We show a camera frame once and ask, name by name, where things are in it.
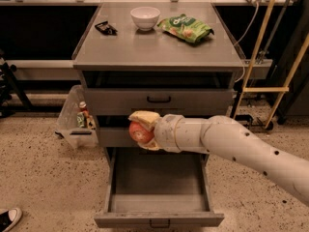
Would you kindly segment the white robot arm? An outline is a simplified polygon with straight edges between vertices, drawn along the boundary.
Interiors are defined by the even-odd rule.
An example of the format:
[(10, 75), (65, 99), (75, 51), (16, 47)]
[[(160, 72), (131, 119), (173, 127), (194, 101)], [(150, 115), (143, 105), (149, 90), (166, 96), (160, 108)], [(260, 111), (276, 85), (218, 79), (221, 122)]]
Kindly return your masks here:
[(263, 174), (309, 205), (309, 161), (272, 147), (232, 118), (135, 111), (128, 119), (129, 135), (143, 149), (217, 155)]

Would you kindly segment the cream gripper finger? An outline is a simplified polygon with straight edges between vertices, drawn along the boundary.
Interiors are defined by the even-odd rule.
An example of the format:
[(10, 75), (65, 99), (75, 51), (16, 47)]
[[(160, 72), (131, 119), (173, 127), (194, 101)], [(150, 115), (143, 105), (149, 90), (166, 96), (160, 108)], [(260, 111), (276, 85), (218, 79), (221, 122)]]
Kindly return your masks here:
[(149, 151), (158, 151), (160, 149), (159, 145), (157, 144), (156, 140), (153, 138), (147, 143), (139, 142), (138, 145), (146, 150)]
[(160, 115), (156, 112), (139, 110), (129, 115), (129, 121), (139, 123), (145, 130), (152, 131)]

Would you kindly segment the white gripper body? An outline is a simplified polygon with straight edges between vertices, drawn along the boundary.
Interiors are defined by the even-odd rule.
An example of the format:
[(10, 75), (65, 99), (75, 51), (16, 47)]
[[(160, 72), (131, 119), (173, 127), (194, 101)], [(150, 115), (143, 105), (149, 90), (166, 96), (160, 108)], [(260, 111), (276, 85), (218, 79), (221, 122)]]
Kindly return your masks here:
[(154, 127), (154, 139), (160, 149), (172, 153), (181, 151), (176, 142), (176, 127), (181, 119), (182, 115), (174, 114), (167, 114), (158, 119)]

